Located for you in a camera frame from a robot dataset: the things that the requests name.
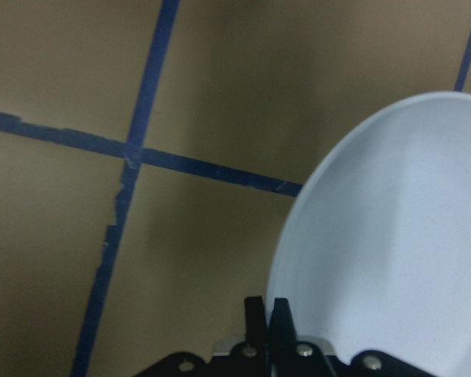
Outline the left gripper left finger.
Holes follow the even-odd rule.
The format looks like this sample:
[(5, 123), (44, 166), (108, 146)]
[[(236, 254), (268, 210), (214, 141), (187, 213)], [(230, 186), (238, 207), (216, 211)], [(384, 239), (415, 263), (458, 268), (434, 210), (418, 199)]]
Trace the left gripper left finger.
[(229, 356), (230, 376), (268, 376), (268, 328), (261, 296), (244, 299), (246, 334)]

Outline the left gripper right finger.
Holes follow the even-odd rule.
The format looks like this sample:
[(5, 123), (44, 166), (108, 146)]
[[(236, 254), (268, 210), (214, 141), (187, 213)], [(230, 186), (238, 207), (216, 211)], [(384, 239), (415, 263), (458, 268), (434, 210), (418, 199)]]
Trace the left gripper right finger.
[(274, 299), (269, 322), (269, 351), (274, 376), (337, 375), (316, 342), (298, 337), (286, 298)]

